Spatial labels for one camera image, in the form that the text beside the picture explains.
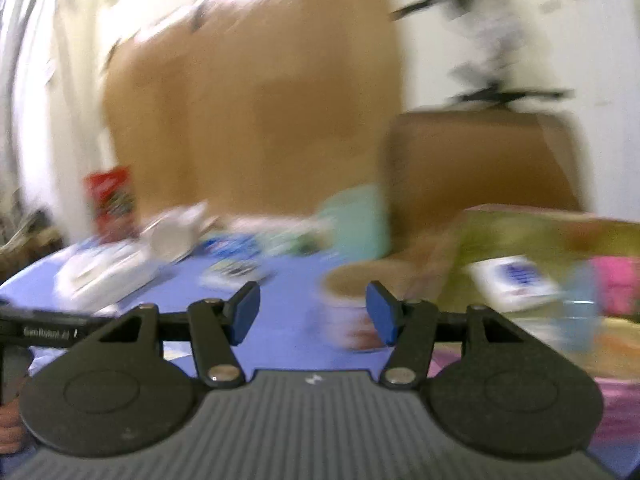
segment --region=blue table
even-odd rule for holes
[[[62,263],[56,257],[37,262],[0,286],[0,296],[16,306],[55,310],[52,296],[54,277]],[[260,314],[245,341],[234,349],[248,377],[259,368],[359,368],[378,376],[388,359],[389,350],[344,351],[331,346],[322,334],[319,282],[324,273],[342,263],[340,258],[327,254],[269,259],[268,267],[274,271],[274,276],[261,287]],[[119,305],[130,308],[140,303],[155,303],[161,312],[179,312],[203,298],[228,299],[229,291],[213,290],[198,284],[200,274],[210,264],[212,260],[206,254],[195,254],[163,269],[153,282]],[[195,375],[190,356],[174,362],[188,374]],[[591,450],[620,476],[626,476],[640,462],[637,445],[598,446]]]

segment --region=brown board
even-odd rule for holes
[[[387,0],[206,0],[120,44],[104,112],[140,215],[306,215],[379,179],[401,110]]]

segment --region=blue package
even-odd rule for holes
[[[216,234],[207,237],[202,246],[216,259],[238,258],[249,260],[260,255],[260,247],[254,235]]]

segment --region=table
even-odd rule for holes
[[[15,306],[55,310],[52,296],[54,277],[64,259],[53,255],[33,264],[0,286],[0,296]],[[175,266],[162,269],[160,275],[134,292],[120,306],[130,308],[140,303],[155,303],[161,312],[179,312],[203,298],[231,296],[229,291],[212,290],[198,284],[198,278],[212,260],[196,253]],[[267,266],[273,277],[261,286],[260,313],[245,341],[234,348],[236,357],[250,378],[260,368],[336,370],[367,369],[376,378],[390,350],[351,352],[337,349],[322,334],[318,284],[327,271],[343,261],[325,253],[311,256],[270,258]],[[185,372],[195,375],[193,359],[174,361]],[[637,443],[591,447],[591,451],[610,469],[626,476],[640,462]],[[17,457],[5,460],[6,468]]]

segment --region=white logo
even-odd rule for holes
[[[316,386],[316,384],[321,383],[324,379],[318,374],[313,374],[311,377],[305,378],[306,384],[312,384]]]

